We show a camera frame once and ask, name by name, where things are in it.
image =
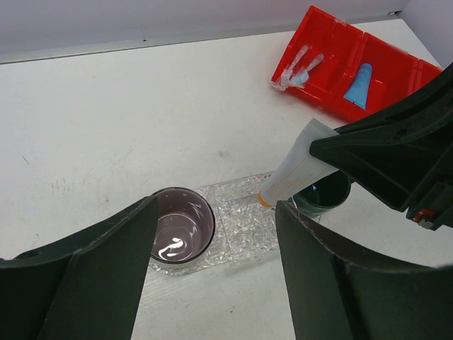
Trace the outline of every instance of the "tube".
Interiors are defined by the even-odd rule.
[[[279,200],[287,200],[300,190],[337,171],[333,166],[310,155],[314,140],[335,137],[338,133],[316,119],[300,132],[283,162],[263,184],[258,193],[261,205],[271,208]]]

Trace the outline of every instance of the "red tray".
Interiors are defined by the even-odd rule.
[[[363,33],[334,16],[311,6],[292,37],[272,81],[277,83],[283,70],[302,46],[308,52],[297,63],[294,74],[320,53],[324,60],[309,73],[303,89],[288,92],[336,113],[348,122],[371,115],[409,96],[435,78],[442,70],[386,42]],[[365,109],[343,98],[361,64],[373,67]]]

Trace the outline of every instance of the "white tabletop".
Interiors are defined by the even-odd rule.
[[[402,20],[356,26],[436,63]],[[291,37],[1,65],[0,257],[77,232],[163,187],[273,170],[312,117],[339,126],[270,88]],[[359,186],[322,223],[399,259],[453,262],[453,229],[423,230]],[[179,337],[293,339],[278,252],[185,277],[149,271],[132,338]]]

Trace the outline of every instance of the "blue object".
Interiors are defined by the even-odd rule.
[[[361,64],[352,85],[345,93],[344,98],[365,109],[367,106],[368,88],[371,81],[373,66]]]

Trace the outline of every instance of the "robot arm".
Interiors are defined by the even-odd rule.
[[[345,172],[406,218],[453,227],[453,64],[408,98],[311,143],[310,154]]]

